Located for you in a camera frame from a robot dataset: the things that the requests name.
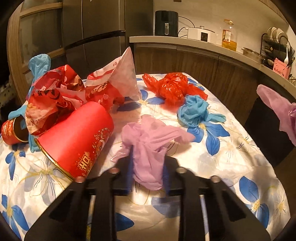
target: floral tablecloth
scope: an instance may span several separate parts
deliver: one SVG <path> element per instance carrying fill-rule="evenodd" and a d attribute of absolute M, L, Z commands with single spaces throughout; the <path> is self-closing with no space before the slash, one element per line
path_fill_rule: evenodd
<path fill-rule="evenodd" d="M 162 74 L 154 74 L 157 79 Z M 274 239 L 290 218 L 287 197 L 268 160 L 231 112 L 206 88 L 187 75 L 189 82 L 208 94 L 208 110 L 226 116 L 224 123 L 203 122 L 188 130 L 196 137 L 189 145 L 170 142 L 167 155 L 196 175 L 220 176 L 247 205 Z M 142 99 L 126 98 L 118 112 L 112 113 L 115 129 L 98 157 L 90 176 L 110 168 L 111 158 L 121 146 L 121 129 L 137 122 L 141 115 L 153 115 L 167 125 L 178 126 L 176 112 L 163 105 L 164 100 L 148 91 L 137 76 Z M 0 138 L 0 212 L 22 240 L 26 232 L 69 185 L 70 180 L 41 152 L 31 153 L 28 145 L 8 146 Z M 116 197 L 117 238 L 122 241 L 178 240 L 179 197 L 166 197 L 163 190 L 149 191 L 133 183 L 128 197 Z M 88 235 L 91 227 L 89 219 Z"/>

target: glass bottle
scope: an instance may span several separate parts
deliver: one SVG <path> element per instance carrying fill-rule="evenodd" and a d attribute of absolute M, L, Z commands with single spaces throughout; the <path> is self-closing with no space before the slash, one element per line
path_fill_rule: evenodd
<path fill-rule="evenodd" d="M 237 50 L 237 33 L 233 26 L 233 22 L 224 19 L 223 32 L 222 32 L 222 47 Z"/>

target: white appliance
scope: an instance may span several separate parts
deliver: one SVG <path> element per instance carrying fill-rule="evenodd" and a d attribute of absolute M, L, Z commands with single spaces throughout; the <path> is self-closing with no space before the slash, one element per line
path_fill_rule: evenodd
<path fill-rule="evenodd" d="M 203 26 L 200 26 L 199 28 L 186 28 L 186 29 L 188 29 L 188 33 L 187 33 L 188 39 L 195 39 L 195 40 L 204 41 L 212 44 L 215 44 L 217 41 L 216 33 L 211 30 L 204 29 Z"/>

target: wooden cabinet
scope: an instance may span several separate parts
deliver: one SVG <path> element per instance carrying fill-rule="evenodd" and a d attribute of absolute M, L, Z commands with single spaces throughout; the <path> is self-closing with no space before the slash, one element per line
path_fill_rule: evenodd
<path fill-rule="evenodd" d="M 176 70 L 191 75 L 209 91 L 212 91 L 218 57 L 218 54 L 209 51 L 177 47 Z"/>
<path fill-rule="evenodd" d="M 136 74 L 166 74 L 176 71 L 177 47 L 160 44 L 136 44 Z"/>
<path fill-rule="evenodd" d="M 244 125 L 258 95 L 253 68 L 238 61 L 219 56 L 211 92 Z"/>

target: white spoon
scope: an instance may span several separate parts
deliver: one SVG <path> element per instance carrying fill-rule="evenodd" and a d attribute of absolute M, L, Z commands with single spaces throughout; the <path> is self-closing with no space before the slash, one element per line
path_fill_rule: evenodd
<path fill-rule="evenodd" d="M 287 57 L 285 58 L 284 63 L 285 63 L 285 65 L 288 65 L 288 63 L 289 63 L 289 58 L 288 58 L 288 46 L 287 46 Z"/>

